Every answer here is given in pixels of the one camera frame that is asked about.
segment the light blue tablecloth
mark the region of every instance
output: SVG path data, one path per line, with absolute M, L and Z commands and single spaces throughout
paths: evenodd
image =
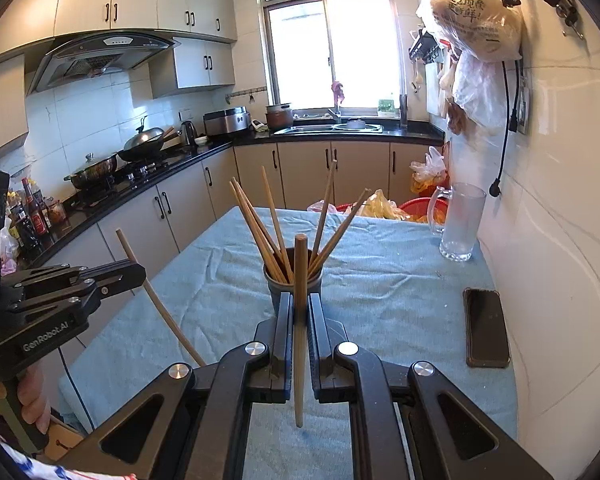
M 270 228 L 268 210 L 258 209 Z M 279 211 L 288 246 L 305 233 L 311 246 L 318 214 Z M 344 217 L 327 218 L 323 243 Z M 462 291 L 493 288 L 480 249 L 464 264 L 445 260 L 427 226 L 356 218 L 324 267 L 322 304 L 349 338 L 381 359 L 409 365 L 428 360 L 510 436 L 516 437 L 516 386 L 511 366 L 469 368 L 465 362 Z M 229 211 L 152 283 L 171 315 L 208 363 L 253 338 L 273 316 L 262 260 L 238 208 Z M 96 425 L 174 362 L 193 364 L 142 290 L 90 343 L 70 371 Z M 293 403 L 256 404 L 245 479 L 350 479 L 346 404 L 319 404 L 305 381 L 304 427 Z M 62 404 L 88 422 L 66 376 Z

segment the range hood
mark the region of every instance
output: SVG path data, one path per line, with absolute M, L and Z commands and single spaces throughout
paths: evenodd
M 173 41 L 143 32 L 101 32 L 74 40 L 58 40 L 43 57 L 33 77 L 29 93 L 130 70 Z

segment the gray cup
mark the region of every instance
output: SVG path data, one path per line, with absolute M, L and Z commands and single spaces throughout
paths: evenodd
M 307 261 L 311 260 L 311 249 L 309 249 L 308 251 L 308 259 Z M 291 270 L 294 270 L 294 248 L 288 248 L 286 250 L 286 254 L 289 258 L 289 263 L 291 264 Z M 285 269 L 285 266 L 282 262 L 278 261 L 278 264 L 280 265 L 280 269 Z M 276 316 L 278 315 L 278 308 L 280 307 L 280 295 L 283 292 L 289 292 L 291 293 L 291 295 L 294 294 L 294 286 L 293 285 L 286 285 L 284 283 L 279 283 L 276 280 L 274 280 L 270 275 L 269 272 L 267 271 L 267 266 L 262 266 L 262 272 L 264 272 L 264 277 L 267 280 L 267 285 L 269 285 L 269 292 L 271 293 L 271 303 L 273 303 L 273 310 L 276 313 Z M 309 280 L 309 282 L 306 284 L 306 293 L 307 295 L 309 294 L 321 294 L 322 291 L 322 267 L 320 267 L 318 269 L 317 274 Z

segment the glass pitcher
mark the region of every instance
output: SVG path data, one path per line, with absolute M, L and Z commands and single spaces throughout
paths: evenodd
M 433 219 L 433 209 L 439 197 L 449 200 L 444 227 L 436 225 Z M 442 234 L 440 253 L 445 258 L 465 262 L 471 257 L 486 198 L 487 194 L 479 187 L 464 182 L 452 184 L 450 190 L 439 187 L 433 193 L 427 220 L 433 234 Z

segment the window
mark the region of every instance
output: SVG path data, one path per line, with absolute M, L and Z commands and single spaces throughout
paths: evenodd
M 380 99 L 397 105 L 402 70 L 391 0 L 265 2 L 277 102 L 332 108 L 343 85 L 343 114 L 375 114 Z

